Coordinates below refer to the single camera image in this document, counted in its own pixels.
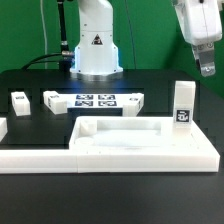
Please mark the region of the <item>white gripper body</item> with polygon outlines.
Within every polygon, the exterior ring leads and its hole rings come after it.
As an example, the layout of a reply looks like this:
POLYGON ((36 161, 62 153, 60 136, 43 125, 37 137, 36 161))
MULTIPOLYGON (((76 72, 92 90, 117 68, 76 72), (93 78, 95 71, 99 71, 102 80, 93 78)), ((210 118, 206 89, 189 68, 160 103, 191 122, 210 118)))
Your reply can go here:
POLYGON ((222 24, 217 0, 171 0, 184 40, 194 46, 219 41, 222 24))

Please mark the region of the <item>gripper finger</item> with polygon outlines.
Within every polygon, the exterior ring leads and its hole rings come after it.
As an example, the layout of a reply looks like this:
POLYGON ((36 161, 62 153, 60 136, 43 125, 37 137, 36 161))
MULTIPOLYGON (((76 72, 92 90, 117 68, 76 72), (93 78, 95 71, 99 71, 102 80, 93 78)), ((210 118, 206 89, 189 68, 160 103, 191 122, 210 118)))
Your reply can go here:
POLYGON ((200 74, 203 77, 213 76, 216 72, 214 63, 214 44, 207 43, 192 46, 192 52, 200 74))

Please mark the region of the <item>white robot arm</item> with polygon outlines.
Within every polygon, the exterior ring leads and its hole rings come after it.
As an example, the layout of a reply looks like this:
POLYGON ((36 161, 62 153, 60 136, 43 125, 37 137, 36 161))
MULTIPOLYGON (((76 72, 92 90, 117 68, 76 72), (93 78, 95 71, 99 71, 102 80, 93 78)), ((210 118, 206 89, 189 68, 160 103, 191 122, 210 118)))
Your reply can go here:
MULTIPOLYGON (((214 43, 222 38, 224 0, 171 0, 184 40, 192 47, 200 74, 213 76, 214 43)), ((123 72, 113 42, 113 7, 108 0, 78 0, 80 41, 70 73, 75 78, 106 80, 123 72)))

